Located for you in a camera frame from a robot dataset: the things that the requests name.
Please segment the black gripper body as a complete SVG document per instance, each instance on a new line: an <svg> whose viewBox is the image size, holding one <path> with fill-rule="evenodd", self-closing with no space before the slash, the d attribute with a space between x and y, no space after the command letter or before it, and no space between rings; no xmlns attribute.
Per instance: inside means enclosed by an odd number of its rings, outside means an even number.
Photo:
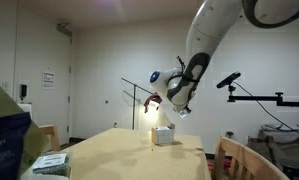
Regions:
<svg viewBox="0 0 299 180"><path fill-rule="evenodd" d="M161 102L162 98L157 93L153 93L146 99L144 106L148 107L149 104L153 104L155 107L158 107L161 104Z"/></svg>

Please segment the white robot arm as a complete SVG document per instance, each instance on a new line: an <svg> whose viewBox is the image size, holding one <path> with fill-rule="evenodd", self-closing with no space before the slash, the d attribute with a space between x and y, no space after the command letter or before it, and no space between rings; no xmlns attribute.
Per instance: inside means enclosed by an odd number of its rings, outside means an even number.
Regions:
<svg viewBox="0 0 299 180"><path fill-rule="evenodd" d="M155 71L150 83L177 113L189 113L190 100L222 39L241 12L258 28L272 29L299 18L299 0L203 0L186 39L188 65Z"/></svg>

